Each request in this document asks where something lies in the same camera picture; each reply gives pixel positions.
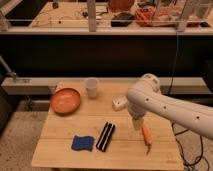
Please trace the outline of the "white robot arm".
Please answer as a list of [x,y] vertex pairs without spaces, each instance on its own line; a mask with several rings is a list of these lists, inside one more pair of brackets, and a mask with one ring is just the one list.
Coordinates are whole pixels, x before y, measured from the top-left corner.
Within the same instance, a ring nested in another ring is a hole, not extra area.
[[129,87],[126,98],[135,119],[150,111],[213,140],[213,107],[162,95],[160,81],[153,74],[144,74]]

